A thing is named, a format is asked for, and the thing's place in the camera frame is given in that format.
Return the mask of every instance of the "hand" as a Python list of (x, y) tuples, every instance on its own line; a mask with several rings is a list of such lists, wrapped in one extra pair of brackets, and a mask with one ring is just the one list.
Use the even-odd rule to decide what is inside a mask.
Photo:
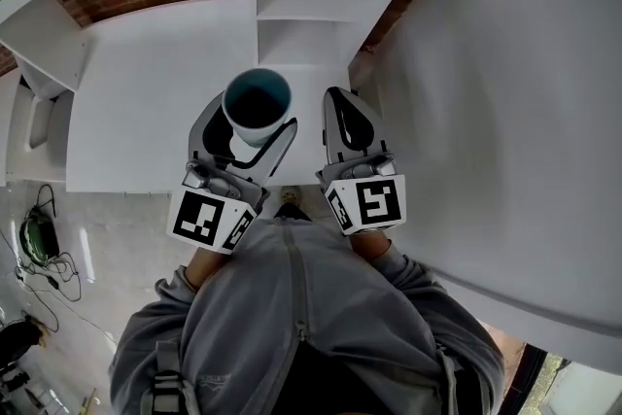
[(353, 233), (350, 242), (352, 250), (367, 262), (380, 258), (391, 247), (391, 241), (382, 231)]
[(230, 259), (231, 256), (198, 248), (184, 274), (190, 285), (199, 290), (203, 283)]

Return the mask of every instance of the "hoodie zipper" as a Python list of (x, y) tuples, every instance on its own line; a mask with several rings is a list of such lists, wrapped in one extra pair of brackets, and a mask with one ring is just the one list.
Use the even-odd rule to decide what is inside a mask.
[(295, 325), (295, 337), (292, 338), (292, 343), (288, 349), (288, 352), (283, 361), (283, 365), (277, 374), (277, 377), (270, 388), (265, 403), (263, 404), (262, 414), (268, 414), (272, 412), (276, 401), (281, 394), (281, 389), (285, 384), (285, 379), (290, 373), (290, 367), (294, 362), (295, 352), (298, 349), (298, 344), (301, 342), (308, 342), (309, 332), (307, 326), (307, 283), (304, 276), (304, 263), (302, 261), (302, 255), (299, 249), (294, 244), (292, 238), (292, 231), (286, 225), (283, 225), (283, 221), (277, 221), (277, 224), (283, 229), (283, 239), (288, 249), (290, 256), (290, 264), (292, 268), (292, 293), (293, 293), (293, 316)]

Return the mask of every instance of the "white countertop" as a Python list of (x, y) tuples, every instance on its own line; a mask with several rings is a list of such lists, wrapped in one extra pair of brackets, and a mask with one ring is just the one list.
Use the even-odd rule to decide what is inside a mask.
[[(194, 121), (253, 67), (253, 22), (249, 0), (200, 0), (89, 28), (95, 42), (73, 105), (67, 189), (174, 189), (184, 177)], [(289, 118), (297, 118), (298, 133), (268, 185), (316, 183), (314, 173), (326, 163), (322, 98), (330, 86), (349, 88), (347, 68), (273, 69), (292, 88)]]

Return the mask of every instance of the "grey hoodie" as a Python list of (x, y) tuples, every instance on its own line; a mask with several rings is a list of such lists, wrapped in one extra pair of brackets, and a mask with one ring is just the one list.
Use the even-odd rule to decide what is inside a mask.
[(502, 356), (422, 265), (395, 247), (367, 263), (340, 233), (257, 221), (198, 293), (175, 271), (129, 320), (110, 367), (111, 399), (140, 413), (156, 343), (178, 340), (202, 413), (268, 414), (300, 341), (340, 359), (396, 414), (457, 413), (454, 371), (471, 365), (484, 413), (496, 411)]

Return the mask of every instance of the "cup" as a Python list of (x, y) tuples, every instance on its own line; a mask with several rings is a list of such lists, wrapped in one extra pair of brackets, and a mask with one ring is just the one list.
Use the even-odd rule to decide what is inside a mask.
[(292, 91), (287, 81), (269, 69), (251, 69), (236, 77), (223, 94), (223, 112), (235, 133), (260, 148), (288, 115)]

